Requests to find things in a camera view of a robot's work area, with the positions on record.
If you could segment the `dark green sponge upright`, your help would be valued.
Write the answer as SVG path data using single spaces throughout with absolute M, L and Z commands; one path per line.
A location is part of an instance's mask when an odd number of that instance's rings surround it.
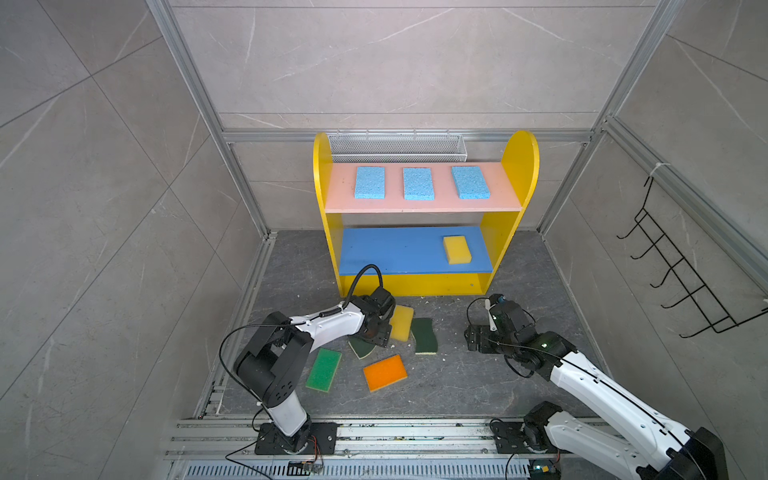
M 438 340 L 430 318 L 414 318 L 411 323 L 411 334 L 415 341 L 416 355 L 436 355 Z

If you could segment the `yellow sponge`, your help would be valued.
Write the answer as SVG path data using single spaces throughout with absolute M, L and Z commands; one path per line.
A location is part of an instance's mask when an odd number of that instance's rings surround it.
M 472 253 L 465 236 L 446 236 L 443 238 L 443 246 L 449 265 L 465 265 L 472 262 Z
M 414 317 L 414 309 L 397 305 L 390 319 L 390 339 L 406 342 L 410 336 L 410 328 Z

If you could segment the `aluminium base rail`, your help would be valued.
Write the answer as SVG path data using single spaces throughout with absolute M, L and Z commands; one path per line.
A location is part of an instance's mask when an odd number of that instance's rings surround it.
M 298 453 L 246 418 L 182 420 L 161 447 L 174 479 L 557 479 L 571 460 L 635 479 L 643 450 L 597 418 L 322 419 Z

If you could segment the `dark green sponge curved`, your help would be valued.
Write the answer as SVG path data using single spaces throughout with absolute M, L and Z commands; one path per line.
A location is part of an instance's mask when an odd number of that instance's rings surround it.
M 376 348 L 375 344 L 369 343 L 356 337 L 350 337 L 348 340 L 348 345 L 353 351 L 354 355 L 360 360 L 370 356 Z

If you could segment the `orange sponge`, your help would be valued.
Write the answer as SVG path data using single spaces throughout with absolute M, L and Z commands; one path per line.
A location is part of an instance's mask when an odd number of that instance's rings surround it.
M 400 355 L 393 355 L 363 368 L 370 392 L 381 390 L 408 377 Z

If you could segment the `blue sponge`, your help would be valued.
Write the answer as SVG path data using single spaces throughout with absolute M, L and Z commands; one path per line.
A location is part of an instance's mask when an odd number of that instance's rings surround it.
M 356 170 L 354 198 L 358 200 L 383 200 L 386 197 L 386 169 L 360 166 Z
M 426 167 L 403 169 L 404 199 L 407 201 L 433 201 L 435 199 L 432 171 Z

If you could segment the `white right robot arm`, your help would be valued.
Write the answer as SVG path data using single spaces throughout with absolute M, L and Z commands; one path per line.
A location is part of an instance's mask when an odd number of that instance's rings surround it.
M 570 452 L 619 479 L 726 479 L 722 441 L 710 430 L 690 430 L 658 412 L 604 374 L 561 335 L 536 329 L 533 317 L 501 294 L 482 298 L 487 321 L 470 322 L 467 347 L 498 354 L 522 378 L 538 375 L 568 392 L 613 428 L 612 433 L 543 401 L 519 430 L 493 419 L 497 449 Z

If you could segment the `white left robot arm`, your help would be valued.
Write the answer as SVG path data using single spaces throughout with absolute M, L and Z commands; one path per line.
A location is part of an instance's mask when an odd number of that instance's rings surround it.
M 232 373 L 261 402 L 284 450 L 298 453 L 310 440 L 312 422 L 295 393 L 310 354 L 343 337 L 385 346 L 395 308 L 394 296 L 379 286 L 303 316 L 276 311 L 257 326 Z

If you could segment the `yellow shelf unit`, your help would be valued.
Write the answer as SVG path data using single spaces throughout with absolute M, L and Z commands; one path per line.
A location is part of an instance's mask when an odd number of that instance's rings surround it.
M 396 296 L 481 295 L 488 291 L 534 196 L 540 172 L 535 136 L 516 132 L 498 161 L 473 162 L 490 189 L 488 200 L 461 200 L 451 173 L 457 162 L 428 161 L 412 137 L 400 152 L 363 153 L 341 162 L 332 137 L 316 135 L 314 185 L 333 273 L 340 294 L 370 293 L 378 284 Z M 386 169 L 383 200 L 354 198 L 360 166 Z M 432 171 L 435 199 L 404 199 L 403 169 Z M 465 236 L 472 262 L 449 265 L 446 236 Z

